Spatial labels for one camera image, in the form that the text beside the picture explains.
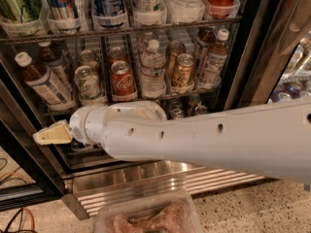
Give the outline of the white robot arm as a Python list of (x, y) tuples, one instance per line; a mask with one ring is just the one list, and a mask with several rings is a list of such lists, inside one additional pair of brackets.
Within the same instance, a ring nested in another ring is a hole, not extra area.
[(122, 161), (171, 160), (311, 183), (311, 99), (169, 119), (152, 101), (84, 106), (33, 135), (99, 144)]

